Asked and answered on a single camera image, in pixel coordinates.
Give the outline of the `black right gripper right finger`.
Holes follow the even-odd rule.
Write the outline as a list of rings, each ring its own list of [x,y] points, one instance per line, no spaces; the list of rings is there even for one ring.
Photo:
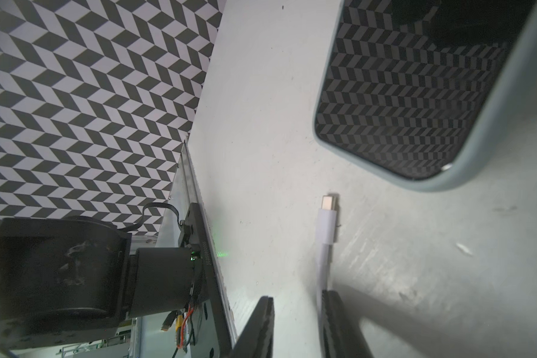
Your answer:
[[[322,356],[372,358],[364,335],[349,317],[338,292],[323,291],[321,304]]]

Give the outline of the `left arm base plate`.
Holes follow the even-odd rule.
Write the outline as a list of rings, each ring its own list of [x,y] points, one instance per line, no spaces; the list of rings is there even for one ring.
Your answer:
[[[180,348],[188,357],[229,357],[233,340],[221,272],[200,204],[189,204],[178,244],[180,282],[186,285]]]

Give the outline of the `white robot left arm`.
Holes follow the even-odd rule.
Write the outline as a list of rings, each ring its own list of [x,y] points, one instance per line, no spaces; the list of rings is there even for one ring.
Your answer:
[[[190,249],[131,249],[94,219],[7,218],[0,225],[0,351],[90,342],[119,325],[181,310],[196,279]]]

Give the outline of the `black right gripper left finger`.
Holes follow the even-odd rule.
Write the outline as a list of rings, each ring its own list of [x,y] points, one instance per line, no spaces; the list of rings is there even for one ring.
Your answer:
[[[274,298],[261,297],[229,357],[271,358],[274,318]]]

